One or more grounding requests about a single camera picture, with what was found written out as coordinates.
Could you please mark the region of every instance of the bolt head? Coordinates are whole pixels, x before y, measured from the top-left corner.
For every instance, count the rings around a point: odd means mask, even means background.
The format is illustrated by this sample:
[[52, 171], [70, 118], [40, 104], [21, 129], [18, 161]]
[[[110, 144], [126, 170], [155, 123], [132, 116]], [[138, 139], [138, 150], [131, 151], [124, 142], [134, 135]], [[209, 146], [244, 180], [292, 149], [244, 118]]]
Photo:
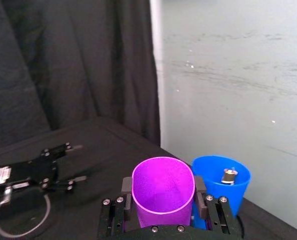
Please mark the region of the bolt head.
[[211, 195], [207, 195], [207, 196], [206, 196], [206, 200], [208, 200], [208, 201], [212, 201], [212, 200], [213, 200], [213, 196], [211, 196]]
[[119, 197], [116, 199], [116, 201], [117, 201], [118, 203], [121, 203], [121, 202], [124, 201], [124, 197], [119, 196]]
[[157, 233], [159, 231], [159, 228], [157, 226], [152, 226], [151, 230], [153, 233]]
[[226, 203], [228, 201], [228, 199], [225, 197], [225, 196], [222, 196], [220, 199], [219, 199], [222, 203]]
[[111, 200], [109, 200], [108, 198], [103, 200], [103, 205], [109, 205], [111, 202]]
[[182, 226], [182, 225], [179, 225], [177, 226], [177, 230], [180, 232], [180, 233], [183, 233], [185, 231], [185, 227]]

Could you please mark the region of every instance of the table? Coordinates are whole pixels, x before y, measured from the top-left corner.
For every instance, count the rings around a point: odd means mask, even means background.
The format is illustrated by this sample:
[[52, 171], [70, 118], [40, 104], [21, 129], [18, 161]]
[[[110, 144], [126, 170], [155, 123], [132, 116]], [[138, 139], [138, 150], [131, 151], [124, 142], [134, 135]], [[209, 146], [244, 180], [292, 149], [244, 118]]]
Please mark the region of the table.
[[[122, 179], [132, 175], [141, 161], [157, 157], [173, 157], [167, 151], [107, 118], [97, 118], [79, 125], [42, 134], [0, 149], [0, 165], [35, 158], [42, 149], [71, 142], [83, 145], [58, 160], [59, 178], [86, 174], [87, 181], [76, 185], [73, 194], [52, 192], [51, 214], [45, 226], [37, 230], [36, 239], [96, 238], [101, 202], [116, 198]], [[244, 200], [240, 210], [245, 239], [297, 239], [297, 230]], [[132, 221], [127, 229], [138, 228]]]

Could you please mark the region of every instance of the black fabric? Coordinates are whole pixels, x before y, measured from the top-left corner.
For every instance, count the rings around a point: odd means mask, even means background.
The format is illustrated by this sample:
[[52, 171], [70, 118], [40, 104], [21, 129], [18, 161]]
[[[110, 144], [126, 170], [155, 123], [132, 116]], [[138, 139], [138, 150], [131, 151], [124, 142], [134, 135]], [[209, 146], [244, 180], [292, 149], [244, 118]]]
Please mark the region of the black fabric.
[[[45, 225], [36, 230], [36, 239], [94, 240], [101, 201], [106, 197], [117, 197], [121, 192], [122, 179], [131, 176], [134, 167], [141, 161], [155, 156], [172, 157], [122, 125], [98, 118], [1, 148], [0, 163], [34, 158], [41, 149], [68, 141], [72, 145], [83, 145], [83, 148], [59, 160], [60, 178], [85, 173], [88, 179], [78, 183], [73, 194], [49, 194], [51, 215]], [[246, 199], [239, 214], [246, 240], [297, 240], [296, 229]], [[132, 221], [127, 222], [126, 229], [136, 228], [139, 228], [139, 223], [133, 212]]]
[[160, 144], [149, 0], [0, 0], [0, 147], [97, 116]]

